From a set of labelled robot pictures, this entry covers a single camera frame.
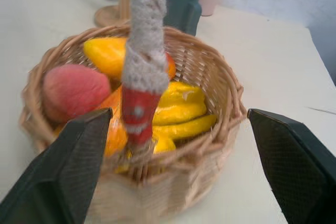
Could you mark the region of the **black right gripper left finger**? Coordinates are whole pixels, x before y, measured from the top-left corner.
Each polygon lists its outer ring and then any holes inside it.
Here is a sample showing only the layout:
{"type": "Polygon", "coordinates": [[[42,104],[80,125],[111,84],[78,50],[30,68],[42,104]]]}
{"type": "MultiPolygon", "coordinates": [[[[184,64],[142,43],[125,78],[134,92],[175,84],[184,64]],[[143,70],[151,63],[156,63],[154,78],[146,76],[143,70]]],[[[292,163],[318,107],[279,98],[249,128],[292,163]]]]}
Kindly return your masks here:
{"type": "Polygon", "coordinates": [[[111,117],[100,109],[68,122],[1,202],[1,223],[84,223],[111,117]]]}

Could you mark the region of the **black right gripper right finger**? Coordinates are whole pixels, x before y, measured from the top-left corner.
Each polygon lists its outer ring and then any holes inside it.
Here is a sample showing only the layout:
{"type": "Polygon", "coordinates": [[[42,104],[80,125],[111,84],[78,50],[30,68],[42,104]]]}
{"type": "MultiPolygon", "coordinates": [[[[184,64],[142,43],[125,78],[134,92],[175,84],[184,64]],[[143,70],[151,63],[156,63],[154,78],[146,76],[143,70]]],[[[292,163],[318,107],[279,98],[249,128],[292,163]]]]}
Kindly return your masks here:
{"type": "Polygon", "coordinates": [[[288,223],[335,223],[335,156],[301,122],[249,109],[262,168],[288,223]]]}

